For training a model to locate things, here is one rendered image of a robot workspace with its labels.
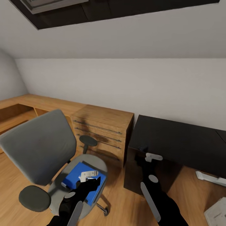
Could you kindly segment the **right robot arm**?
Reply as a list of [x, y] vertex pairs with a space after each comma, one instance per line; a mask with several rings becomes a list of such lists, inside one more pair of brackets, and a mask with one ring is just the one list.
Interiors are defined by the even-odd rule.
[[146, 157], [135, 155], [136, 164], [142, 167], [143, 180], [141, 190], [146, 198], [159, 226], [189, 226], [176, 202], [162, 191], [162, 186], [154, 170], [157, 160], [163, 160], [161, 155], [146, 153]]

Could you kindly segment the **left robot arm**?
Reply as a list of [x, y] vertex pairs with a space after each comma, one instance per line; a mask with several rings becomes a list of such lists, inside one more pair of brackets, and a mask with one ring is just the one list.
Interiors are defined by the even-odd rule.
[[88, 179], [88, 177], [97, 175], [97, 170], [81, 173], [81, 180], [76, 182], [76, 189], [72, 189], [64, 196], [59, 206], [59, 216], [55, 215], [47, 226], [76, 226], [86, 196], [100, 186], [101, 177], [98, 179]]

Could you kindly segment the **mouse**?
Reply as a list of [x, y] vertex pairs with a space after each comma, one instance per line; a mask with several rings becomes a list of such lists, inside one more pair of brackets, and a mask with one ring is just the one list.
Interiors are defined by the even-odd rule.
[[143, 152], [143, 151], [145, 151], [145, 150], [148, 149], [148, 145], [146, 145], [146, 144], [141, 144], [138, 148]]

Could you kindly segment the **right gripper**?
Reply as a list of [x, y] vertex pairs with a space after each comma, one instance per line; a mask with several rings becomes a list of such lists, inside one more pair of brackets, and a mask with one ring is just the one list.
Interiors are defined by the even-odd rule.
[[153, 170], [155, 170], [156, 169], [156, 166], [157, 166], [157, 163], [158, 163], [157, 160], [154, 160], [154, 159], [152, 159], [151, 162], [146, 162], [145, 158], [138, 156], [137, 152], [136, 152], [136, 155], [135, 155], [135, 159], [134, 160], [137, 161], [136, 164], [138, 166], [141, 166], [142, 167], [142, 170], [145, 167], [151, 167]]

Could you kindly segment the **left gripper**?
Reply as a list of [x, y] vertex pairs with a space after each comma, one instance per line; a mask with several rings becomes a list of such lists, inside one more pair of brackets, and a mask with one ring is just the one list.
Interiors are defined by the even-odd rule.
[[89, 194], [90, 191], [96, 191], [98, 186], [100, 186], [101, 177], [98, 179], [88, 179], [86, 182], [81, 182], [80, 180], [76, 182], [76, 188], [82, 186], [86, 189], [86, 195]]

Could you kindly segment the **folder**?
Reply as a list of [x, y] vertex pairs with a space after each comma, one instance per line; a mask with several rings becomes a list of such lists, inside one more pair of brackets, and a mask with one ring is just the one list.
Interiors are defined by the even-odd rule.
[[[69, 175], [61, 182], [61, 185], [64, 186], [69, 191], [71, 191], [72, 189], [76, 189], [76, 182], [81, 180], [80, 179], [81, 173], [90, 171], [90, 170], [94, 170], [94, 169], [79, 162], [75, 166], [75, 168], [73, 168], [73, 170], [69, 173]], [[101, 174], [100, 172], [98, 172], [97, 176], [88, 177], [88, 179], [93, 179], [93, 178], [98, 179], [99, 177], [101, 177], [100, 186], [98, 186], [96, 191], [90, 191], [84, 200], [84, 202], [86, 202], [90, 206], [92, 206], [94, 200], [96, 199], [96, 196], [98, 195], [98, 193], [106, 179], [106, 176]]]

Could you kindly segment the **swivel chair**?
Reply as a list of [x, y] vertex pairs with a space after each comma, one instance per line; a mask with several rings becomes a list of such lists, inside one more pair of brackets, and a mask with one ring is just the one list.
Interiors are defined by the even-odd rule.
[[[75, 166], [81, 162], [106, 176], [106, 179], [96, 196], [92, 206], [83, 202], [83, 209], [78, 220], [86, 217], [94, 206], [97, 206], [107, 216], [108, 209], [100, 206], [99, 200], [108, 177], [106, 163], [99, 157], [86, 154], [88, 146], [95, 147], [97, 141], [82, 135], [79, 140], [84, 143], [83, 154], [76, 154], [76, 137], [60, 109], [52, 110], [37, 116], [0, 135], [0, 147], [22, 174], [33, 184], [50, 185], [46, 192], [37, 186], [26, 186], [19, 194], [20, 203], [27, 209], [42, 212], [50, 208], [59, 216], [59, 206], [68, 189], [61, 182], [69, 175]], [[52, 179], [66, 164], [54, 181]]]

